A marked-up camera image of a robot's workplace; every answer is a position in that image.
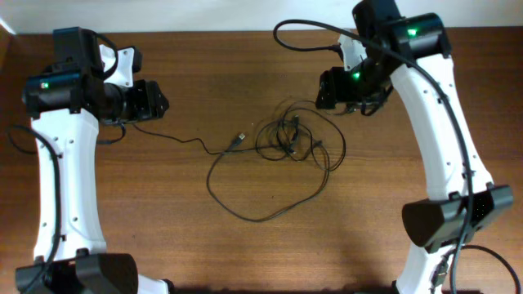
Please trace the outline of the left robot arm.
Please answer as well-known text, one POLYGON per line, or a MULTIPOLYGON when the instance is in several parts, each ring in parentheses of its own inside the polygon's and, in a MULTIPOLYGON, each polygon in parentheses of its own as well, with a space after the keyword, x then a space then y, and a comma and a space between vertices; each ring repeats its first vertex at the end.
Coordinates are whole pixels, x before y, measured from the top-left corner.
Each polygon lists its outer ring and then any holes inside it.
POLYGON ((158 119, 167 98, 154 81, 134 81, 142 55, 73 27, 53 32, 55 62, 29 78, 22 100, 39 163, 40 218, 32 265, 16 270, 22 293, 171 293, 172 282, 138 273, 127 253, 110 253, 96 201, 100 126, 158 119))

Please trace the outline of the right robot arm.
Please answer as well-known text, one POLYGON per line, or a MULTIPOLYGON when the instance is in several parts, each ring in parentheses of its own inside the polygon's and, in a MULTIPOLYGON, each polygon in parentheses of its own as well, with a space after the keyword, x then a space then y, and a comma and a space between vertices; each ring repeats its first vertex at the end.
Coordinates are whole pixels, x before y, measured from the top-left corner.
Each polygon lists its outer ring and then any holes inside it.
POLYGON ((390 0, 359 2, 356 31, 340 31, 343 66, 320 78, 316 106, 363 112, 396 91, 422 155, 427 197, 407 203, 402 221, 411 246, 395 293, 439 293, 455 283, 460 253, 505 212, 512 189, 496 185, 476 152, 454 82, 451 45, 434 13, 404 17, 390 0))

